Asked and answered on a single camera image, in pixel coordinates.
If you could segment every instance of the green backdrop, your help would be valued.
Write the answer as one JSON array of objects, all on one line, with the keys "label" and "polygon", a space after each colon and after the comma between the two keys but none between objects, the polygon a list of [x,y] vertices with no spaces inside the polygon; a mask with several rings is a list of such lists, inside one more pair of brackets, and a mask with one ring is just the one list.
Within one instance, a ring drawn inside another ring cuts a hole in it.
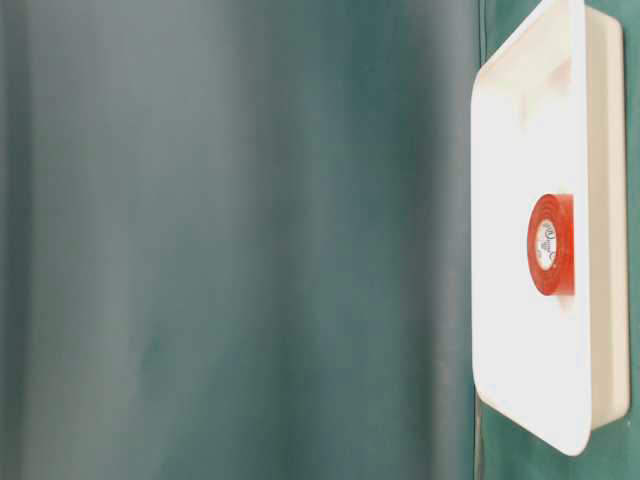
[{"label": "green backdrop", "polygon": [[[536,0],[481,0],[481,50],[486,60],[538,4]],[[617,18],[624,29],[627,103],[627,195],[632,405],[622,420],[595,431],[586,451],[558,453],[511,421],[483,408],[482,478],[566,480],[640,478],[640,2],[592,0],[587,4]]]},{"label": "green backdrop", "polygon": [[478,28],[1,0],[3,478],[471,478]]}]

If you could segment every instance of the red tape roll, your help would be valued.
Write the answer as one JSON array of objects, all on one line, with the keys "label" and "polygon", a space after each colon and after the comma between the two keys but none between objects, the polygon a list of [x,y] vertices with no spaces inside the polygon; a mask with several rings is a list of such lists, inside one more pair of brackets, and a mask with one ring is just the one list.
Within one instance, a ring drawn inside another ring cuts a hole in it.
[{"label": "red tape roll", "polygon": [[543,195],[529,219],[529,271],[543,295],[573,295],[573,196]]}]

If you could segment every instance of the dark green fabric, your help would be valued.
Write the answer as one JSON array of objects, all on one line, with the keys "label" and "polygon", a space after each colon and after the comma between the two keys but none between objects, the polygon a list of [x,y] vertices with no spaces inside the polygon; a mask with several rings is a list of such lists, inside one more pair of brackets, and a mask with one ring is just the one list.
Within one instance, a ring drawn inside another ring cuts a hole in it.
[{"label": "dark green fabric", "polygon": [[[500,46],[537,1],[485,0],[487,54]],[[629,294],[632,406],[622,420],[592,434],[586,451],[566,457],[489,407],[483,408],[485,480],[621,480],[640,478],[640,2],[599,0],[591,6],[623,25],[627,102],[627,195],[629,214]]]},{"label": "dark green fabric", "polygon": [[475,0],[3,0],[7,479],[469,479]]}]

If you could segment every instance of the white tray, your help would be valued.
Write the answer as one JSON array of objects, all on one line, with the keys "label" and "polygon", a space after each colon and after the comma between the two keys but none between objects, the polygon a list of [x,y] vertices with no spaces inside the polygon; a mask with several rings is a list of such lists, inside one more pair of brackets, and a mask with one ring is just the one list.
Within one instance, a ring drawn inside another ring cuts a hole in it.
[{"label": "white tray", "polygon": [[[471,102],[476,388],[569,455],[629,406],[622,57],[616,20],[544,0]],[[545,297],[529,274],[529,216],[546,193],[573,195],[573,296]]]}]

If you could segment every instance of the roll of tape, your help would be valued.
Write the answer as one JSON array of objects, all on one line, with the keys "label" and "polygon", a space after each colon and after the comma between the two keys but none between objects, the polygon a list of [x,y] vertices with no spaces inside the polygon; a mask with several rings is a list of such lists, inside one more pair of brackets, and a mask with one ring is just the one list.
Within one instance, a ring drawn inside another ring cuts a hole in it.
[{"label": "roll of tape", "polygon": [[543,295],[573,295],[573,196],[546,194],[531,212],[529,271]]}]

